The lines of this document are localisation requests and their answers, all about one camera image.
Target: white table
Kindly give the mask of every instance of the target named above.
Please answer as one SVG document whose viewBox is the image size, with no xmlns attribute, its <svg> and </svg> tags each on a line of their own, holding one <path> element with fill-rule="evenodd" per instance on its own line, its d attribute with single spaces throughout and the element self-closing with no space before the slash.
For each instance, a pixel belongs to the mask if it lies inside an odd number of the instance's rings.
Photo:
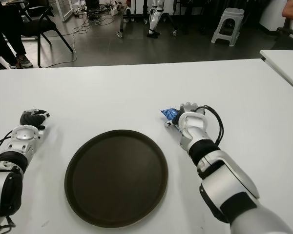
<svg viewBox="0 0 293 234">
<path fill-rule="evenodd" d="M 13 234 L 230 233 L 203 202 L 179 133 L 164 127 L 160 110 L 186 101 L 218 112 L 225 127 L 220 147 L 254 180 L 261 202 L 293 229 L 293 88 L 262 60 L 250 59 L 0 71 L 0 138 L 17 126 L 23 110 L 51 114 L 45 141 L 25 174 Z M 212 115 L 208 120 L 208 133 L 216 138 L 217 121 Z M 114 129 L 152 138 L 166 156 L 169 179 L 162 203 L 149 216 L 104 229 L 75 215 L 63 183 L 75 152 Z"/>
<path fill-rule="evenodd" d="M 293 50 L 262 50 L 266 63 L 293 86 Z"/>
</svg>

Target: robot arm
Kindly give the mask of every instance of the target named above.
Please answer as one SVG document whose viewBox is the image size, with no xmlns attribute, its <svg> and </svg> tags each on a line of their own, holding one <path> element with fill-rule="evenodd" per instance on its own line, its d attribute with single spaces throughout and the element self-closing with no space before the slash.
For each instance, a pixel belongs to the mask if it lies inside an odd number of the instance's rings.
<svg viewBox="0 0 293 234">
<path fill-rule="evenodd" d="M 175 119 L 180 145 L 197 166 L 202 178 L 200 193 L 213 215 L 229 223 L 233 234 L 293 234 L 275 213 L 263 207 L 250 177 L 206 133 L 204 114 L 194 112 L 197 105 L 182 105 Z"/>
<path fill-rule="evenodd" d="M 15 227 L 9 216 L 21 206 L 22 179 L 43 139 L 42 123 L 49 116 L 48 112 L 37 109 L 23 112 L 21 125 L 13 129 L 10 142 L 0 153 L 0 231 Z M 1 226 L 5 218 L 8 225 Z"/>
</svg>

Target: white plastic stool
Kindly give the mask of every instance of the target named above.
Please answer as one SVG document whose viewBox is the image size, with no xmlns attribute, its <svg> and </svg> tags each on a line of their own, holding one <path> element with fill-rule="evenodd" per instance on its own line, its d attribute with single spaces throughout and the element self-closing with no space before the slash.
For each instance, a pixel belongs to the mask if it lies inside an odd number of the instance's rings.
<svg viewBox="0 0 293 234">
<path fill-rule="evenodd" d="M 217 39 L 224 39 L 230 41 L 229 46 L 234 46 L 240 35 L 240 27 L 243 16 L 244 10 L 238 8 L 227 8 L 221 16 L 220 22 L 216 31 L 214 32 L 214 36 L 211 42 L 215 43 Z M 228 19 L 233 19 L 235 22 L 233 33 L 231 36 L 220 34 L 220 30 L 222 29 L 224 22 Z"/>
</svg>

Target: gray tile floor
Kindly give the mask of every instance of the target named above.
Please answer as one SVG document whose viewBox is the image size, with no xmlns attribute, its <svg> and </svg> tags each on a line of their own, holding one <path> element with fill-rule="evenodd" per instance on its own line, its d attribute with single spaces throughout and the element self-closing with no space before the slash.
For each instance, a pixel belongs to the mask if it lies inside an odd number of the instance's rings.
<svg viewBox="0 0 293 234">
<path fill-rule="evenodd" d="M 74 32 L 85 20 L 71 16 L 66 22 L 61 22 L 56 6 L 55 17 L 52 20 L 57 24 L 62 34 Z M 207 30 L 202 36 L 196 24 L 191 25 L 188 35 L 181 31 L 177 36 L 172 35 L 172 27 L 168 20 L 161 21 L 157 31 L 162 34 L 158 39 L 147 38 L 148 25 L 141 22 L 131 22 L 124 26 L 124 37 L 118 38 L 121 17 L 111 15 L 114 22 L 105 26 L 90 26 L 85 34 L 75 34 L 75 49 L 77 60 L 63 63 L 54 67 L 71 66 L 103 66 L 128 65 L 148 63 L 192 62 L 224 59 L 254 59 L 261 58 L 259 51 L 270 49 L 274 44 L 274 37 L 265 35 L 259 29 L 243 28 L 235 47 L 229 47 L 226 42 L 212 44 L 213 30 Z M 47 36 L 56 33 L 50 31 Z M 71 35 L 65 36 L 70 45 L 73 45 Z M 59 37 L 49 38 L 52 47 L 42 38 L 41 66 L 46 67 L 54 63 L 73 60 L 76 54 L 71 54 Z M 28 58 L 37 66 L 37 41 L 24 40 Z"/>
</svg>

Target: black tray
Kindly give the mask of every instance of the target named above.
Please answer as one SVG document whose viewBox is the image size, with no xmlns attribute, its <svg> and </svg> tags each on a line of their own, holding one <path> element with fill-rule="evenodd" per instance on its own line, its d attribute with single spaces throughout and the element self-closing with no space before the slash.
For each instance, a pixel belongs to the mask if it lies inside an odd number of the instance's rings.
<svg viewBox="0 0 293 234">
<path fill-rule="evenodd" d="M 65 193 L 73 211 L 96 226 L 133 224 L 161 201 L 168 168 L 161 149 L 129 130 L 103 133 L 84 144 L 70 161 Z"/>
</svg>

